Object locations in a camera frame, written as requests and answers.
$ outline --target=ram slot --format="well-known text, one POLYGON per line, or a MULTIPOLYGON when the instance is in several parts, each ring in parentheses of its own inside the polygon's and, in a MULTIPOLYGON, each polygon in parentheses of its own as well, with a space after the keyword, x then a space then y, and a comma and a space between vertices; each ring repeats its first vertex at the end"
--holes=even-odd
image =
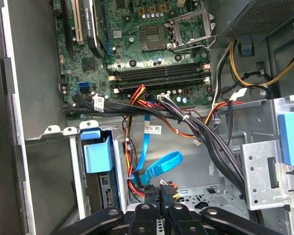
POLYGON ((165 76, 178 76, 188 73, 198 73, 198 65, 181 65, 181 66, 169 66, 169 67, 158 67, 152 69, 135 70, 131 72, 117 72, 116 77, 120 81, 128 80, 144 80, 153 79, 157 77, 165 76))
POLYGON ((82 22, 80 18, 79 0, 72 0, 72 8, 75 22, 76 41, 79 45, 83 45, 85 43, 83 38, 82 22))
POLYGON ((115 83, 111 85, 115 93, 129 93, 132 90, 138 88, 142 83, 149 87, 150 89, 167 88, 170 86, 189 86, 192 84, 200 83, 204 78, 199 77, 198 74, 191 74, 185 76, 179 76, 174 78, 164 78, 159 80, 150 81, 136 81, 136 82, 125 82, 125 83, 115 83))

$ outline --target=blue drive latch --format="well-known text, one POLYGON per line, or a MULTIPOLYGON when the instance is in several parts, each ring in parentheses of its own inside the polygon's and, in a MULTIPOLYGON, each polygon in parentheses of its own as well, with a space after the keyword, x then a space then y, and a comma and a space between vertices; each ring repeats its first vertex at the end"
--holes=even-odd
POLYGON ((278 118, 284 163, 294 165, 294 112, 280 114, 278 118))
POLYGON ((103 138, 100 129, 84 130, 80 135, 83 143, 86 172, 99 173, 110 171, 114 166, 112 156, 112 138, 108 135, 103 138), (99 143, 90 143, 91 140, 102 140, 99 143))

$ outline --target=cable tie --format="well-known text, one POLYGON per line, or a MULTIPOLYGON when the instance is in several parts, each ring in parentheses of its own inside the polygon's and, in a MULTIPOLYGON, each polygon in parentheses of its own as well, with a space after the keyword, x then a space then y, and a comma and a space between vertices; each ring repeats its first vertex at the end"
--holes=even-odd
POLYGON ((182 118, 182 121, 185 121, 185 119, 187 119, 187 118, 190 118, 190 116, 185 115, 185 116, 182 118))

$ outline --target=cable label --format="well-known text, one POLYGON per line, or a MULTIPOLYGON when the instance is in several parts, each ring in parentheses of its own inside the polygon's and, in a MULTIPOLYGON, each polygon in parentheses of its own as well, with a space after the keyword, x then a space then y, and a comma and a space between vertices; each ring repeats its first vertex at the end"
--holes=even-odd
POLYGON ((145 134, 161 135, 161 126, 155 126, 155 125, 145 126, 145 134))
POLYGON ((93 96, 93 100, 94 100, 94 109, 96 111, 99 112, 103 112, 103 108, 104 108, 104 97, 100 97, 100 96, 93 96))

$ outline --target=expansion slot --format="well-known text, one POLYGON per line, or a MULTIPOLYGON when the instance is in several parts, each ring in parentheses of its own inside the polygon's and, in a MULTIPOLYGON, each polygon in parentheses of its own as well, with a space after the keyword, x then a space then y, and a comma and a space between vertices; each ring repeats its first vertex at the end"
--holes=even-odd
POLYGON ((61 0, 61 9, 63 14, 63 27, 64 27, 64 37, 65 45, 67 51, 72 55, 73 54, 73 42, 72 42, 72 33, 70 27, 70 15, 69 15, 69 6, 66 3, 66 0, 61 0))
POLYGON ((84 43, 83 32, 82 32, 82 22, 80 17, 79 0, 72 0, 72 8, 73 8, 74 22, 75 22, 76 41, 78 44, 82 45, 85 43, 84 43))

